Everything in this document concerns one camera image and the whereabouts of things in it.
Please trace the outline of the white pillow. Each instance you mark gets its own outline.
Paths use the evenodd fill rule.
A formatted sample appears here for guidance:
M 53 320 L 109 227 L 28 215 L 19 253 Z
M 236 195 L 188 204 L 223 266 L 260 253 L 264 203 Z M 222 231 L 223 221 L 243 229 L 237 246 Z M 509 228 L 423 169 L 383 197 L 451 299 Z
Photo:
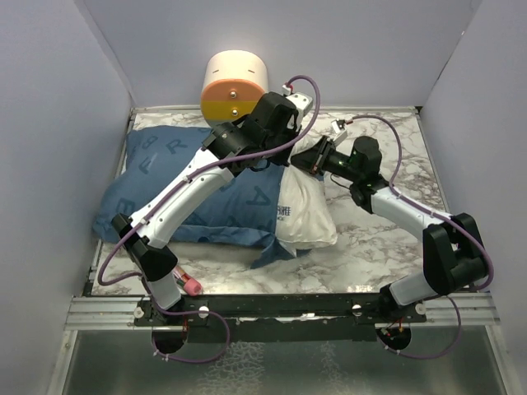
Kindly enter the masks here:
M 324 177 L 294 165 L 284 168 L 277 201 L 276 237 L 292 256 L 336 244 L 336 225 L 326 204 Z

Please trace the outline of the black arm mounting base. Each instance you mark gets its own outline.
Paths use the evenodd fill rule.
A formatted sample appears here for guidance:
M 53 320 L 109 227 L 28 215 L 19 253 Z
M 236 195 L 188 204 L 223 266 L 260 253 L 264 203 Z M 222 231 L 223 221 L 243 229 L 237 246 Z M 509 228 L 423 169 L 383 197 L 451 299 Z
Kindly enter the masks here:
M 373 342 L 377 325 L 423 323 L 423 303 L 389 311 L 378 293 L 183 296 L 176 314 L 140 300 L 134 325 L 182 332 L 189 342 Z

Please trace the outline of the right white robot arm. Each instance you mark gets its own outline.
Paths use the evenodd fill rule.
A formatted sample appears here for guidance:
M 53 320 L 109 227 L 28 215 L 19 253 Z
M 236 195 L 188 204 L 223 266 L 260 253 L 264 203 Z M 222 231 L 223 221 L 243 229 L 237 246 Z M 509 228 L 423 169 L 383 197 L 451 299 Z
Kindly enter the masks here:
M 380 316 L 396 322 L 410 304 L 448 295 L 483 279 L 489 269 L 478 247 L 481 237 L 475 220 L 464 213 L 451 216 L 420 207 L 413 200 L 404 201 L 380 174 L 381 161 L 379 144 L 372 137 L 356 139 L 348 156 L 324 137 L 291 157 L 291 163 L 307 173 L 346 179 L 358 207 L 395 223 L 422 242 L 422 269 L 380 289 Z

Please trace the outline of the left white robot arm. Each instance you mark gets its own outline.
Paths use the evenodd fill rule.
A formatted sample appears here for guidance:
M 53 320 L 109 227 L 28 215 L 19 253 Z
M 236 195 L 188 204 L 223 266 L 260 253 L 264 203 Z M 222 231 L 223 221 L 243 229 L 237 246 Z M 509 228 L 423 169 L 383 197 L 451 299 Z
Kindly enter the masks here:
M 286 165 L 312 105 L 311 97 L 302 98 L 289 86 L 281 94 L 264 94 L 251 113 L 214 126 L 192 160 L 149 203 L 113 218 L 118 244 L 138 265 L 161 323 L 176 323 L 182 313 L 174 274 L 178 259 L 167 246 L 173 234 L 199 205 L 245 170 Z

